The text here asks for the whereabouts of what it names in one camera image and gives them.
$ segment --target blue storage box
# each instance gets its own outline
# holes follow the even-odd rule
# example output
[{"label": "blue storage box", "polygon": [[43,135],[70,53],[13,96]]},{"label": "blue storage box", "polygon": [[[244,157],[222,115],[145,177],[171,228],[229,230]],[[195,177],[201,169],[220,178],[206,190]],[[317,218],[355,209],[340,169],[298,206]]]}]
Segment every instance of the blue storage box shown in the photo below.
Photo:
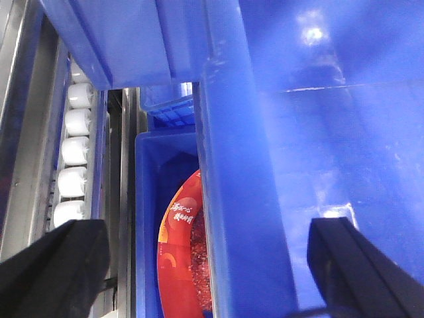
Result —
[{"label": "blue storage box", "polygon": [[[99,87],[199,82],[197,152],[219,316],[282,317],[323,304],[306,264],[318,216],[349,217],[424,283],[424,2],[42,2]],[[179,151],[174,141],[141,151],[161,161]],[[158,189],[167,181],[159,166],[138,161],[138,180]],[[143,187],[142,214],[159,207]],[[149,217],[137,225],[150,235],[138,251],[141,317],[160,315]]]},{"label": "blue storage box", "polygon": [[159,226],[180,186],[199,169],[194,128],[146,132],[136,140],[137,317],[163,317],[156,256]]},{"label": "blue storage box", "polygon": [[181,84],[142,86],[140,97],[149,130],[194,125],[193,96],[184,95]]}]

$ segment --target red bag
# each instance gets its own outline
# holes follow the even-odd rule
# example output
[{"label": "red bag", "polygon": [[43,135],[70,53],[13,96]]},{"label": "red bag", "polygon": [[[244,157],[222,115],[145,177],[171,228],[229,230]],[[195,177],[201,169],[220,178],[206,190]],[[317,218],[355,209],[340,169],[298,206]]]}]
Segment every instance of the red bag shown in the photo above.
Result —
[{"label": "red bag", "polygon": [[196,171],[169,204],[158,237],[158,281],[165,318],[211,311],[201,175]]}]

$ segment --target metal rail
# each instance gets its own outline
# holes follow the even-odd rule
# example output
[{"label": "metal rail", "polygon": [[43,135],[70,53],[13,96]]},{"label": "metal rail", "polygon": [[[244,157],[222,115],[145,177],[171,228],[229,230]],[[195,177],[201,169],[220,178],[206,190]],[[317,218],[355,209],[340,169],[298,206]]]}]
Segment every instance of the metal rail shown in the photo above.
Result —
[{"label": "metal rail", "polygon": [[[23,1],[15,1],[11,12],[16,14],[15,6],[19,4],[23,5]],[[13,65],[4,68],[0,62],[1,73],[9,79],[5,98],[0,101],[0,153],[7,158],[0,167],[0,178],[9,179],[9,188],[4,187],[0,197],[0,212],[5,216],[0,260],[11,257],[44,234],[68,73],[65,46],[47,19],[40,22],[35,18],[40,8],[28,3],[20,8],[26,12],[20,26],[27,35],[20,34],[18,42],[29,40],[36,46],[34,54],[26,56],[20,53],[26,45],[17,44]],[[8,32],[14,19],[17,18],[9,19],[0,60],[10,50]],[[38,24],[40,33],[29,30]]]}]

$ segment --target metal frame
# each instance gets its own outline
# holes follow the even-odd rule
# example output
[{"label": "metal frame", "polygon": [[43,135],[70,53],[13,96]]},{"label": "metal frame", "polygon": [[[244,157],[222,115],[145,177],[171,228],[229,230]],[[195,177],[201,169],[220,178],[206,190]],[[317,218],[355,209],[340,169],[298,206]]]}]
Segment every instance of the metal frame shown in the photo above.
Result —
[{"label": "metal frame", "polygon": [[121,200],[119,221],[118,318],[135,317],[134,228],[135,151],[140,90],[123,90],[121,143]]},{"label": "metal frame", "polygon": [[[23,24],[25,29],[29,26],[36,27],[31,24],[26,25],[24,22]],[[56,164],[58,147],[58,122],[62,116],[62,108],[59,105],[63,105],[66,86],[64,79],[68,73],[68,63],[67,50],[59,42],[50,22],[44,19],[40,25],[40,36],[32,33],[32,36],[37,37],[39,41],[32,60],[32,73],[25,78],[25,81],[30,82],[27,91],[24,90],[25,87],[21,87],[21,81],[15,81],[22,75],[18,68],[12,68],[11,73],[8,74],[12,84],[9,91],[12,92],[9,102],[3,104],[4,114],[8,114],[3,119],[9,120],[10,112],[13,112],[15,107],[20,107],[23,120],[21,126],[15,127],[17,136],[13,136],[17,145],[15,161],[13,165],[3,166],[2,171],[9,175],[13,172],[13,178],[7,200],[4,197],[1,198],[1,204],[7,203],[7,208],[5,209],[0,260],[11,257],[39,239],[45,233],[46,228],[50,180]],[[5,42],[0,55],[3,53],[3,49],[7,48],[6,44]],[[18,65],[22,63],[29,65],[31,61],[23,62],[25,57],[19,56],[19,54],[17,59],[15,63]],[[13,99],[13,90],[23,91],[27,96],[26,100]],[[7,156],[7,143],[4,140],[1,146],[3,146],[1,148],[2,155]]]}]

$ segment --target blue plastic bin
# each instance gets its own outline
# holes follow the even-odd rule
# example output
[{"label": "blue plastic bin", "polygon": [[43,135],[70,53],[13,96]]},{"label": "blue plastic bin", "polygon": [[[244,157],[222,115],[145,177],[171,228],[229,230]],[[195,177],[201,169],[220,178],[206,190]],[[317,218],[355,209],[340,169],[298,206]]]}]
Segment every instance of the blue plastic bin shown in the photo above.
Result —
[{"label": "blue plastic bin", "polygon": [[194,125],[193,96],[183,95],[180,84],[142,86],[140,97],[149,130]]},{"label": "blue plastic bin", "polygon": [[198,168],[193,127],[137,137],[137,317],[163,317],[156,267],[159,226],[175,193]]},{"label": "blue plastic bin", "polygon": [[[42,2],[99,87],[199,82],[197,151],[220,317],[323,304],[305,257],[317,216],[350,217],[424,283],[424,1]],[[146,167],[138,178],[161,182],[157,166]],[[154,283],[148,267],[137,270]],[[151,284],[139,290],[141,317],[157,312],[157,299],[143,300]]]}]

